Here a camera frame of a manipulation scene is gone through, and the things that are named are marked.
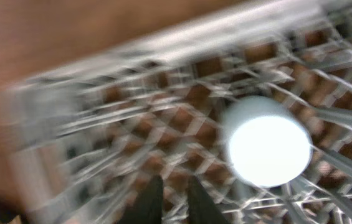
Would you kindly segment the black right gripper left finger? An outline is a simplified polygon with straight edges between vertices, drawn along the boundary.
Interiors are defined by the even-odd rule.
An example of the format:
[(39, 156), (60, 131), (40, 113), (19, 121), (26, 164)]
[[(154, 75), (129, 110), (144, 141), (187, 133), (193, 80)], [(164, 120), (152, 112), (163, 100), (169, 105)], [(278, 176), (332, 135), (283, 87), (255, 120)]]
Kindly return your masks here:
[(117, 224), (161, 224), (163, 209), (163, 179), (155, 175), (138, 194)]

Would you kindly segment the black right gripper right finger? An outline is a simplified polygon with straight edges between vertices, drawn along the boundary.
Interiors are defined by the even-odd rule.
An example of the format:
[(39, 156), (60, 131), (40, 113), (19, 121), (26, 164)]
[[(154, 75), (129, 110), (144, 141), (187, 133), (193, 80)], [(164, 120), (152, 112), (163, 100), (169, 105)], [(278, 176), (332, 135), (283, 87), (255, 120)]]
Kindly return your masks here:
[(230, 224), (196, 176), (188, 180), (188, 223)]

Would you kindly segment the light blue cup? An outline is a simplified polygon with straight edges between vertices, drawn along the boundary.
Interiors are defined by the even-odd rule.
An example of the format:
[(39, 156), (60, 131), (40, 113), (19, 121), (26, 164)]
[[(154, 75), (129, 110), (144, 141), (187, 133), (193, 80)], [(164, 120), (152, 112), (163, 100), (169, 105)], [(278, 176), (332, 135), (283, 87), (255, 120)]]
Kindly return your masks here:
[(288, 109), (271, 98), (246, 96), (221, 114), (226, 162), (248, 185), (271, 188), (298, 177), (312, 159), (312, 139)]

